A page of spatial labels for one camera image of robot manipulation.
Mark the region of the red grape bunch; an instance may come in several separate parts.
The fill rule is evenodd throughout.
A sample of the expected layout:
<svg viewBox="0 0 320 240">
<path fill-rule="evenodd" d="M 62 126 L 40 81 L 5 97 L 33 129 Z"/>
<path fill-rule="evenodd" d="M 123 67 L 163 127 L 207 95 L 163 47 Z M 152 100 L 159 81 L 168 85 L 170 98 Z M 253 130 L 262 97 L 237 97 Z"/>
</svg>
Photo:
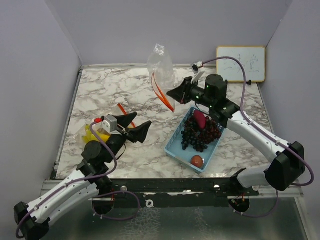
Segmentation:
<svg viewBox="0 0 320 240">
<path fill-rule="evenodd" d="M 215 140 L 218 140 L 222 136 L 222 133 L 215 120 L 205 117 L 204 128 L 199 131 L 198 139 L 208 145 Z"/>
</svg>

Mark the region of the purple sweet potato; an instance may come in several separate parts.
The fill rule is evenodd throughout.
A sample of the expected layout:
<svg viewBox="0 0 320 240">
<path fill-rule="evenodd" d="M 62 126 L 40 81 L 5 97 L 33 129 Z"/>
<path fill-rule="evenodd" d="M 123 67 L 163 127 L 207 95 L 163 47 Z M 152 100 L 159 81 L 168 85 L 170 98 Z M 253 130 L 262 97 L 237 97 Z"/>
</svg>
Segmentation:
<svg viewBox="0 0 320 240">
<path fill-rule="evenodd" d="M 193 112 L 193 117 L 198 125 L 198 127 L 203 130 L 206 127 L 206 116 L 199 110 Z"/>
</svg>

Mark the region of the yellow banana bunch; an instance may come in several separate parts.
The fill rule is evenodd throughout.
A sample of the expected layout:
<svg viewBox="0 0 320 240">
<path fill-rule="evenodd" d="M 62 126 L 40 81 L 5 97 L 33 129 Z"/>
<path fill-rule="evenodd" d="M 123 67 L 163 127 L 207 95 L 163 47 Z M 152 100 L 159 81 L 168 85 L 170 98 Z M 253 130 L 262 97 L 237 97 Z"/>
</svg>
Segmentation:
<svg viewBox="0 0 320 240">
<path fill-rule="evenodd" d="M 104 142 L 106 142 L 110 138 L 110 134 L 107 133 L 102 127 L 98 126 L 93 126 L 92 129 L 94 130 L 95 134 Z M 91 141 L 96 141 L 98 142 L 99 140 L 97 137 L 92 133 L 90 130 L 90 125 L 86 124 L 84 126 L 84 134 L 81 136 L 81 140 L 83 143 L 87 144 L 88 142 Z"/>
</svg>

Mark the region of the red brown round fruit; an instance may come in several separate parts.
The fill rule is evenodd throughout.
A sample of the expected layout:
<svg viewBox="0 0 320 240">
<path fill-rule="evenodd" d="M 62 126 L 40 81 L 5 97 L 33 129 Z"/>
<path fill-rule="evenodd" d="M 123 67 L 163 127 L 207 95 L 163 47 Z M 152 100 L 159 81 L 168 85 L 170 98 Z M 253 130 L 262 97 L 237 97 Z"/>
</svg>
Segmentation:
<svg viewBox="0 0 320 240">
<path fill-rule="evenodd" d="M 191 158 L 190 163 L 197 168 L 201 168 L 204 164 L 204 160 L 202 159 L 202 157 L 200 155 L 194 155 Z"/>
</svg>

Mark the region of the clear orange zip bag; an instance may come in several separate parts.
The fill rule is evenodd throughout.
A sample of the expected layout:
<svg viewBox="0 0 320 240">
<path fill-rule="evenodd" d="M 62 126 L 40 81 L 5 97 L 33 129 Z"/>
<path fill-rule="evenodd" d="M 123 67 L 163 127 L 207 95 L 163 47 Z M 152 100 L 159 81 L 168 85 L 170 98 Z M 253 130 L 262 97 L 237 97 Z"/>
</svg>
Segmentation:
<svg viewBox="0 0 320 240">
<path fill-rule="evenodd" d="M 124 108 L 124 106 L 120 103 L 117 105 L 114 105 L 113 108 L 109 111 L 105 111 L 102 115 L 113 115 L 113 116 L 121 116 L 121 115 L 127 115 L 128 112 Z M 83 148 L 88 142 L 90 141 L 98 141 L 98 139 L 92 134 L 90 130 L 90 124 L 94 121 L 96 117 L 92 117 L 91 119 L 87 120 L 85 124 L 82 125 L 81 128 L 79 128 L 78 132 L 76 132 L 73 135 L 73 138 L 76 142 L 76 145 L 80 148 Z M 102 123 L 95 124 L 92 129 L 97 133 L 97 135 L 106 142 L 110 138 L 110 134 L 105 131 L 102 127 Z"/>
<path fill-rule="evenodd" d="M 163 45 L 155 45 L 147 60 L 147 70 L 153 92 L 174 113 L 176 104 L 167 95 L 167 92 L 174 88 L 175 72 L 171 56 Z"/>
</svg>

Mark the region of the dark grape bunch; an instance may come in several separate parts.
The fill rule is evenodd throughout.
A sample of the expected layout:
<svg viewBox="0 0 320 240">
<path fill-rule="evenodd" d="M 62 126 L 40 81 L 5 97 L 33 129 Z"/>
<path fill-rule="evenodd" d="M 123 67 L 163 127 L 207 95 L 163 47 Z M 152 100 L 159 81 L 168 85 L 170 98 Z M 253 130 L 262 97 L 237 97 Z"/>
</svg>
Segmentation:
<svg viewBox="0 0 320 240">
<path fill-rule="evenodd" d="M 200 128 L 196 123 L 193 116 L 189 117 L 184 123 L 183 130 L 180 132 L 182 134 L 181 147 L 186 150 L 188 147 L 192 147 L 197 152 L 203 152 L 208 148 L 208 146 L 198 139 L 200 133 Z"/>
</svg>

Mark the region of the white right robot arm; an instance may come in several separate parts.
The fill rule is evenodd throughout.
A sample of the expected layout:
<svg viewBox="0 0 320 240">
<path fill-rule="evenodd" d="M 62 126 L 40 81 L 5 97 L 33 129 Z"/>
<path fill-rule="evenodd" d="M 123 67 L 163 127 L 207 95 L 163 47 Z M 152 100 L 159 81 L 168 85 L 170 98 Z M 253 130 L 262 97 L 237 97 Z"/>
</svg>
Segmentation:
<svg viewBox="0 0 320 240">
<path fill-rule="evenodd" d="M 225 129 L 238 134 L 254 146 L 269 165 L 243 168 L 230 178 L 230 191 L 240 196 L 253 186 L 271 186 L 286 190 L 304 172 L 304 147 L 297 141 L 289 143 L 256 124 L 241 108 L 227 98 L 227 83 L 218 74 L 211 74 L 201 88 L 191 77 L 186 77 L 167 95 L 180 104 L 191 101 L 209 109 L 209 115 Z"/>
</svg>

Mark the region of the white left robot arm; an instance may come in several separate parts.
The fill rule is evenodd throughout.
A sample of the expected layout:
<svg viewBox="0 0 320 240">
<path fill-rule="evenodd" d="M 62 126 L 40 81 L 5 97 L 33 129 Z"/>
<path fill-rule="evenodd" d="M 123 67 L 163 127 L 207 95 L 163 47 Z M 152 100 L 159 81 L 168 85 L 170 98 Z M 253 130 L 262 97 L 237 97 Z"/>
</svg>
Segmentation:
<svg viewBox="0 0 320 240">
<path fill-rule="evenodd" d="M 82 152 L 82 161 L 71 174 L 46 194 L 29 203 L 14 206 L 17 239 L 40 240 L 56 220 L 79 203 L 91 198 L 113 198 L 116 191 L 109 175 L 118 165 L 117 153 L 126 141 L 143 143 L 152 122 L 130 128 L 137 112 L 127 115 L 106 115 L 93 120 L 90 133 L 96 138 L 89 141 Z"/>
</svg>

